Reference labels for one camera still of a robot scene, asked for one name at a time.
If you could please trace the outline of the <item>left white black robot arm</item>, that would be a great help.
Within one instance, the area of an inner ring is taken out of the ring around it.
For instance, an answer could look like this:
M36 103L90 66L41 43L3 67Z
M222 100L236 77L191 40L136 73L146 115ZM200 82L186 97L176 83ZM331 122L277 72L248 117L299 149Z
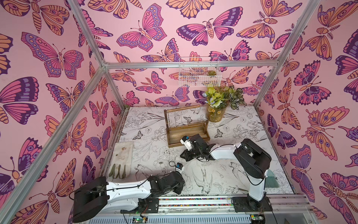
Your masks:
M108 182L101 176L74 191L72 222L90 220L101 212L144 210L148 198L159 198L171 191L179 195L184 185L179 171L127 183Z

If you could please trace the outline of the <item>green brush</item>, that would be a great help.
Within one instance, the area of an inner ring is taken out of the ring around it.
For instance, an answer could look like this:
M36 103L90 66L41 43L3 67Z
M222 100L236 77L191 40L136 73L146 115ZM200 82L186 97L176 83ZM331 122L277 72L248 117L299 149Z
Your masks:
M279 187L280 187L280 184L277 180L275 173L269 169L267 171L265 188L279 188Z

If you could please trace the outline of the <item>wooden jewelry display stand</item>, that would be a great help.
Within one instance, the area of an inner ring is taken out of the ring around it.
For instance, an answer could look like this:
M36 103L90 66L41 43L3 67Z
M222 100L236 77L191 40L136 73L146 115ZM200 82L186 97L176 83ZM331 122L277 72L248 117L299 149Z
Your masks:
M200 105L185 106L182 108L175 108L170 110L164 110L165 122L166 122L166 134L167 142L169 147L179 147L182 145L180 142L183 136L192 137L198 134L204 141L209 141L210 136L208 133L209 121L206 119L204 121L193 122L190 121L189 124L178 124L174 119L174 124L170 124L170 113L177 114L178 112L184 112L186 110L199 109Z

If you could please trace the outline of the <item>glass vase with plants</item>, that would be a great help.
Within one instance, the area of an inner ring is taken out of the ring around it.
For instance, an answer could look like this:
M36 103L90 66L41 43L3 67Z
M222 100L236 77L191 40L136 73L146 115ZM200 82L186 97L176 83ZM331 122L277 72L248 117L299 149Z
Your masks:
M214 123L222 120L228 107L232 110L239 110L240 106L247 105L241 88L209 87L203 93L203 97L206 98L206 118Z

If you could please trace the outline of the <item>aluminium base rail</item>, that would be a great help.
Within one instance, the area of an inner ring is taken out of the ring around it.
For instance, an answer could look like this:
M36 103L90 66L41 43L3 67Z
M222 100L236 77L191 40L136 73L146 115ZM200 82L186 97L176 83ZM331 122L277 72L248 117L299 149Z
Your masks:
M139 214L100 213L88 224L317 224L308 200L299 195L269 195L263 208L245 207L244 195L162 197Z

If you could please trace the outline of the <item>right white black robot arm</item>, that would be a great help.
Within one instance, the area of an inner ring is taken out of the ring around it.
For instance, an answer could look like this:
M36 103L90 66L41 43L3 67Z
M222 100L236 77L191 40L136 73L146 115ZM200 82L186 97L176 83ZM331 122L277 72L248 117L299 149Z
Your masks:
M265 182L272 158L255 142L246 138L237 144L208 144L199 134L192 137L184 136L180 142L186 147L180 155L185 161L236 159L241 164L250 185L245 198L232 198L235 212L272 211L265 192Z

